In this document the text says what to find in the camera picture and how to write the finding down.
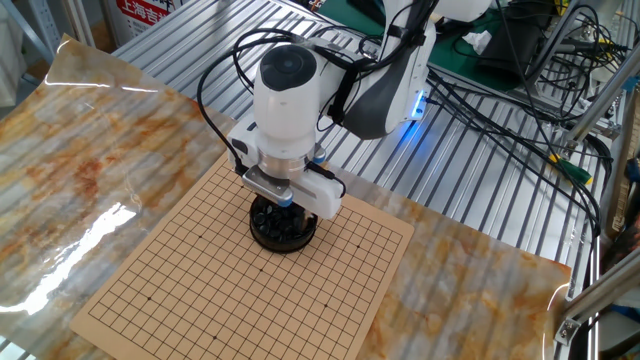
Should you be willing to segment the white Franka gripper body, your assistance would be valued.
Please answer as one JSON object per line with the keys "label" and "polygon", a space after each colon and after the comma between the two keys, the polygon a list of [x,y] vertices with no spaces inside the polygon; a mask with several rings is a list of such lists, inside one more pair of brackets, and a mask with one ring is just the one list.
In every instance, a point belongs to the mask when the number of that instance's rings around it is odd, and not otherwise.
{"label": "white Franka gripper body", "polygon": [[323,219],[331,219],[341,206],[343,186],[337,179],[308,168],[309,154],[291,161],[269,157],[258,147],[258,125],[252,115],[243,118],[227,139],[242,165],[241,180],[258,195],[280,207],[296,204]]}

